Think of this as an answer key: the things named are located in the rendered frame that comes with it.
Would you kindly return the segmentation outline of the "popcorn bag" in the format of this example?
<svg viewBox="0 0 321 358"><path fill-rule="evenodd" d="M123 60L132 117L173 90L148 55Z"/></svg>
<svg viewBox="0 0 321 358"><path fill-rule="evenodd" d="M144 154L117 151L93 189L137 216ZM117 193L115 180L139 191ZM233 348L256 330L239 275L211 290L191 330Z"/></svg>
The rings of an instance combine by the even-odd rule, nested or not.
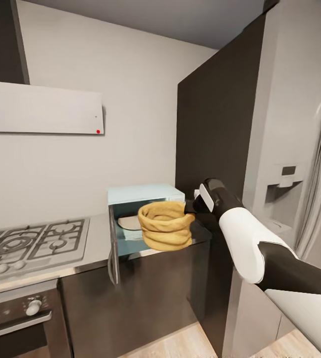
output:
<svg viewBox="0 0 321 358"><path fill-rule="evenodd" d="M153 202L141 207L138 220L145 244L157 251L181 250L192 243L191 223L195 214L185 213L180 201Z"/></svg>

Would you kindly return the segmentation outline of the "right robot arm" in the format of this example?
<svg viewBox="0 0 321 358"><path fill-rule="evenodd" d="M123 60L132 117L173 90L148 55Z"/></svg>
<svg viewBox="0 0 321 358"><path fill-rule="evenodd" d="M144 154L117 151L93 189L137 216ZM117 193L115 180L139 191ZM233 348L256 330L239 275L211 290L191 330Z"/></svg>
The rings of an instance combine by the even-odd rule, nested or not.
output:
<svg viewBox="0 0 321 358"><path fill-rule="evenodd" d="M321 269L257 220L217 178L207 179L185 202L185 213L212 213L238 275L257 285L321 353Z"/></svg>

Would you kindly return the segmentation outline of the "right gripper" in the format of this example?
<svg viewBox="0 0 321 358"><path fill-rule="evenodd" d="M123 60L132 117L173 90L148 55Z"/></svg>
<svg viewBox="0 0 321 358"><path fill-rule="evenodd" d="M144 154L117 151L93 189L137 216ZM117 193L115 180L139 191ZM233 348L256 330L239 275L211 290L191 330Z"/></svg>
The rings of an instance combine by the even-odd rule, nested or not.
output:
<svg viewBox="0 0 321 358"><path fill-rule="evenodd" d="M198 197L195 200L187 200L185 202L185 213L211 213L208 206L202 207L198 201Z"/></svg>

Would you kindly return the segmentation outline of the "microwave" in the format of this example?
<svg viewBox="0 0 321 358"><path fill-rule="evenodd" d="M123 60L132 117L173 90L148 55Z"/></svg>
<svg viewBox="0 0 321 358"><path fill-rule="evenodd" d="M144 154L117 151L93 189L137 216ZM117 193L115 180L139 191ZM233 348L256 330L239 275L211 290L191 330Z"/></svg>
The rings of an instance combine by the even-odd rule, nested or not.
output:
<svg viewBox="0 0 321 358"><path fill-rule="evenodd" d="M117 240L142 235L138 211L144 205L162 201L185 203L185 194L167 183L112 187L107 189L111 251L108 257L108 273L121 291Z"/></svg>

